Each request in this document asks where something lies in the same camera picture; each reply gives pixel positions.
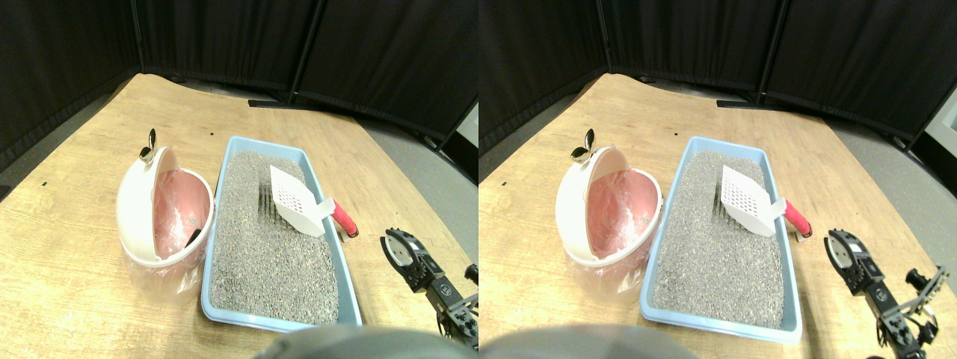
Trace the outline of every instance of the litter box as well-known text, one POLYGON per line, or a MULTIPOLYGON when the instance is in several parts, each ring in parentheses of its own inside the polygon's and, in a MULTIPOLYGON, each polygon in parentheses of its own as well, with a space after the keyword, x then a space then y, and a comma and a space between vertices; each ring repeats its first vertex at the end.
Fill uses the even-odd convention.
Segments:
MULTIPOLYGON (((309 164, 309 158, 305 152, 299 148, 271 144, 259 140, 252 140, 245 137, 232 136, 229 144, 226 146, 226 155, 223 157, 223 164, 219 170, 219 181, 216 184, 216 215, 219 216, 219 196, 223 188, 223 180, 226 178, 226 164, 230 161, 230 156, 238 151, 251 150, 267 156, 286 158, 299 164, 302 168, 302 175, 305 178, 305 186, 316 195, 316 202, 324 199, 323 190, 319 188, 319 182, 316 180, 316 172, 312 170, 309 164)), ((345 264, 343 247, 339 243, 339 234, 336 233, 336 227, 332 223, 330 216, 323 219, 325 235, 322 239, 329 244, 329 252, 332 254, 332 265, 335 267, 336 282, 339 284, 339 321, 338 324, 361 325, 362 317, 359 313, 359 304, 356 302, 355 290, 352 288, 352 279, 349 276, 349 268, 345 264)), ((216 223, 212 224, 209 244, 207 247, 206 276, 203 277, 203 290, 200 301, 203 306, 203 313, 207 318, 221 323, 232 325, 244 325, 260 329, 274 330, 278 332, 290 332, 304 329, 315 325, 284 321, 282 319, 257 316, 249 313, 240 313, 227 309, 220 309, 212 306, 210 299, 210 282, 212 281, 212 266, 215 262, 213 258, 213 248, 216 244, 216 223)))
POLYGON ((694 156, 695 153, 706 150, 720 152, 731 157, 747 158, 757 162, 765 175, 765 188, 768 189, 771 202, 778 200, 777 188, 774 186, 774 175, 771 174, 768 155, 765 154, 763 150, 699 136, 692 137, 691 140, 688 141, 688 146, 684 149, 684 154, 681 155, 681 162, 678 165, 678 171, 675 173, 675 181, 671 185, 671 190, 668 192, 668 200, 665 202, 664 216, 661 218, 661 224, 655 237, 655 244, 652 246, 651 258, 648 261, 648 269, 645 273, 645 281, 642 284, 641 297, 639 300, 641 316, 649 321, 667 323, 670 325, 688 326, 696 329, 716 331, 771 342, 797 343, 797 341, 801 339, 801 305, 797 299, 797 282, 794 279, 794 264, 790 257, 790 245, 788 243, 788 234, 785 232, 783 217, 778 217, 774 220, 774 227, 777 229, 774 238, 777 239, 778 248, 781 250, 781 278, 784 282, 784 316, 781 320, 780 329, 729 322, 658 309, 652 306, 652 303, 655 302, 658 250, 660 250, 661 247, 661 239, 664 238, 664 234, 668 231, 668 218, 672 210, 672 200, 675 198, 675 189, 679 187, 684 168, 691 162, 691 157, 694 156))

